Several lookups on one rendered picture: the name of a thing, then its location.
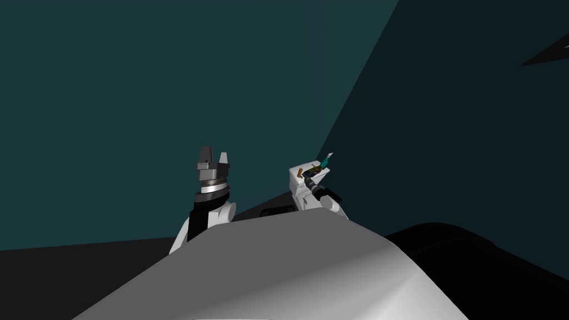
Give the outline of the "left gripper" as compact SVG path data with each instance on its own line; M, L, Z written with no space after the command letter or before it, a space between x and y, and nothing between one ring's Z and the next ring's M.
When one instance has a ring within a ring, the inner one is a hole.
M197 163L199 181L227 179L229 168L227 152L221 152L218 163L213 163L212 147L201 147Z

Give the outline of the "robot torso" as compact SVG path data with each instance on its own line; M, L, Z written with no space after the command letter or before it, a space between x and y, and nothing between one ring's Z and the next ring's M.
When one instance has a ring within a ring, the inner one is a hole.
M408 255L324 208L219 224L74 320L468 320Z

